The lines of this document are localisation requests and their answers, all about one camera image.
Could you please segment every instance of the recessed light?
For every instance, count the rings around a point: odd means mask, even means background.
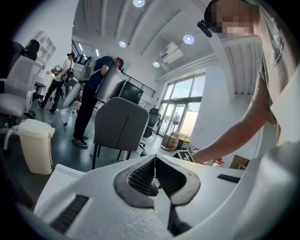
[[[119,42],[120,47],[125,48],[127,44],[124,41]]]
[[[145,5],[145,0],[133,0],[133,5],[135,5],[137,8],[141,8]]]
[[[156,68],[159,68],[160,64],[159,64],[159,62],[153,62],[153,66],[156,67]]]
[[[191,45],[195,42],[195,38],[192,35],[188,34],[183,37],[183,41],[185,44]]]

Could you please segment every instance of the air conditioner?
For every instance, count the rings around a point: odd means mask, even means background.
[[[171,42],[163,51],[159,53],[159,56],[162,62],[170,64],[178,58],[181,58],[183,53],[174,42]]]

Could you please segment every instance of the gray t-shirt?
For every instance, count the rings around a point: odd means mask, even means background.
[[[262,65],[258,71],[255,92],[249,108],[276,124],[270,105],[274,103],[291,79],[300,60],[299,47],[284,22],[260,9]],[[277,143],[284,142],[278,126]]]

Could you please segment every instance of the white shelving unit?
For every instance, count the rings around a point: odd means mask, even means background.
[[[46,66],[52,55],[55,53],[56,46],[44,31],[40,31],[35,37],[35,40],[40,43],[40,48],[37,53],[37,62]]]

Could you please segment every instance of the white bin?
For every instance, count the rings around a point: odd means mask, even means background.
[[[23,155],[32,173],[51,174],[51,145],[55,129],[49,124],[27,119],[18,129]]]

